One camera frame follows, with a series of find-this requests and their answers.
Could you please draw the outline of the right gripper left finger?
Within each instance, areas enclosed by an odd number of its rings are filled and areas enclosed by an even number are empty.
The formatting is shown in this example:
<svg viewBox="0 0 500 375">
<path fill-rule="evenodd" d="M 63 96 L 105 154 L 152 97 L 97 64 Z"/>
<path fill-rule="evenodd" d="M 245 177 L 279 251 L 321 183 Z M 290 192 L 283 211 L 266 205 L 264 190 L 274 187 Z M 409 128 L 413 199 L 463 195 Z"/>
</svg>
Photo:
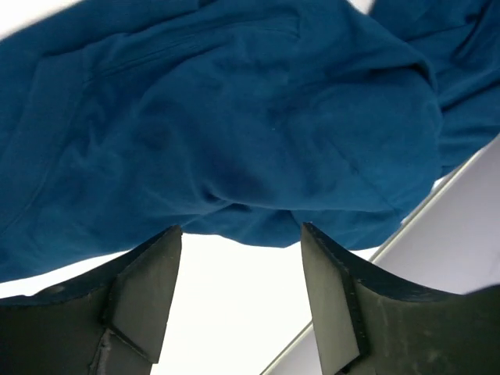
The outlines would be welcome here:
<svg viewBox="0 0 500 375">
<path fill-rule="evenodd" d="M 149 374 L 180 265 L 179 227 L 32 296 L 1 300 L 3 374 Z"/>
</svg>

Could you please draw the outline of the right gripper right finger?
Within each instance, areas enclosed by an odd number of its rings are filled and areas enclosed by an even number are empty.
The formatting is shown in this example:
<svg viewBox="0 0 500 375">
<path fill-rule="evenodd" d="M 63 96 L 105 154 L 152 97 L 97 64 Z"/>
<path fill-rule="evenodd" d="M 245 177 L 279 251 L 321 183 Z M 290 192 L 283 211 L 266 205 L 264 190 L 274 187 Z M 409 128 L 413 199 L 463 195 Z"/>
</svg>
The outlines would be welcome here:
<svg viewBox="0 0 500 375">
<path fill-rule="evenodd" d="M 413 283 L 312 224 L 302 265 L 325 374 L 496 374 L 499 288 L 465 295 Z"/>
</svg>

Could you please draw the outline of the blue t shirt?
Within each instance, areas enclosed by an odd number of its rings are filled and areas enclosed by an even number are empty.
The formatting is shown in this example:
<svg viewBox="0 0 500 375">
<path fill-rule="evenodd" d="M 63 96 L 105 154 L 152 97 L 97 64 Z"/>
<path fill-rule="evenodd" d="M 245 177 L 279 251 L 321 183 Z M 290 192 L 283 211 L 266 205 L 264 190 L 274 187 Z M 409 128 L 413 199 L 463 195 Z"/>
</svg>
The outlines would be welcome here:
<svg viewBox="0 0 500 375">
<path fill-rule="evenodd" d="M 374 248 L 498 132 L 496 1 L 82 1 L 1 42 L 1 279 L 175 225 Z"/>
</svg>

